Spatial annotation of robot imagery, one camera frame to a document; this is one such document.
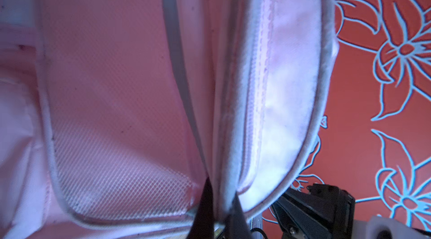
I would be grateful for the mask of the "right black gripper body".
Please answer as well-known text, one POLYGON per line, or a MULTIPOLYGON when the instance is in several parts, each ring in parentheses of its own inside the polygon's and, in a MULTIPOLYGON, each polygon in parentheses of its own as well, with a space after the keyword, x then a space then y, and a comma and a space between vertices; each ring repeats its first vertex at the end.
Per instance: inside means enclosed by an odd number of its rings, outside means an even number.
POLYGON ((288 189, 271 206, 284 239, 352 238, 355 199, 332 185, 288 189))

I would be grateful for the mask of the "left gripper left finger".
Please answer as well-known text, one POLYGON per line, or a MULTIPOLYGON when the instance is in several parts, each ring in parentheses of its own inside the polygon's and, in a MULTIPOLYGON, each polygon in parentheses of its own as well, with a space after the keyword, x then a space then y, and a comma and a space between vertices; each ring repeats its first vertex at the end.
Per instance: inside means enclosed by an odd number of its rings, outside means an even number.
POLYGON ((187 239, 214 238, 213 189, 210 178, 207 178, 203 188, 198 211, 187 239))

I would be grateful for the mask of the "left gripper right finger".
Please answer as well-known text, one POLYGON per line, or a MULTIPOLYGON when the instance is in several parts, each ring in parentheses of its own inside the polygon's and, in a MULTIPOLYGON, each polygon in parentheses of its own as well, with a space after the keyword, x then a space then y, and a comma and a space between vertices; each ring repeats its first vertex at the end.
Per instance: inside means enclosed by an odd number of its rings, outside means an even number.
POLYGON ((252 239, 251 229, 246 222, 237 194, 233 199, 231 210, 224 223, 224 237, 226 239, 252 239))

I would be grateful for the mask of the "pink student backpack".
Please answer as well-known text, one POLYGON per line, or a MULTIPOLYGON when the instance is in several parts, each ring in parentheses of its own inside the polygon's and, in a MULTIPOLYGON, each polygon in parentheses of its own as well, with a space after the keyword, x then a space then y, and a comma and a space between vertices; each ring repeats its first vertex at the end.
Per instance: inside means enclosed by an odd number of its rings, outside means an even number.
POLYGON ((1 237, 246 222, 314 148, 334 0, 1 0, 1 237))

